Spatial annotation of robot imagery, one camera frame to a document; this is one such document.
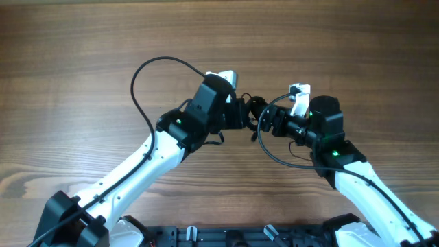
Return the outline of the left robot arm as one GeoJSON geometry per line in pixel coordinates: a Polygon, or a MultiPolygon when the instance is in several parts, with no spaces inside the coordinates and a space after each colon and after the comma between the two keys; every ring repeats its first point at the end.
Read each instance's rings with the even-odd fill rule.
{"type": "Polygon", "coordinates": [[[195,96],[162,115],[143,145],[73,197],[48,199],[32,246],[140,246],[145,231],[122,215],[152,184],[209,144],[210,134],[243,128],[234,71],[208,72],[195,96]]]}

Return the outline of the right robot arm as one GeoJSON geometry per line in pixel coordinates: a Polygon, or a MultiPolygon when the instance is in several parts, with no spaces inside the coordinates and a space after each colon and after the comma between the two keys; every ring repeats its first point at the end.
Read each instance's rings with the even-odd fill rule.
{"type": "Polygon", "coordinates": [[[345,138],[338,100],[318,96],[305,110],[307,115],[289,114],[271,101],[259,103],[252,114],[257,118],[258,132],[289,137],[310,148],[310,169],[358,208],[384,246],[437,246],[438,230],[405,206],[345,138]]]}

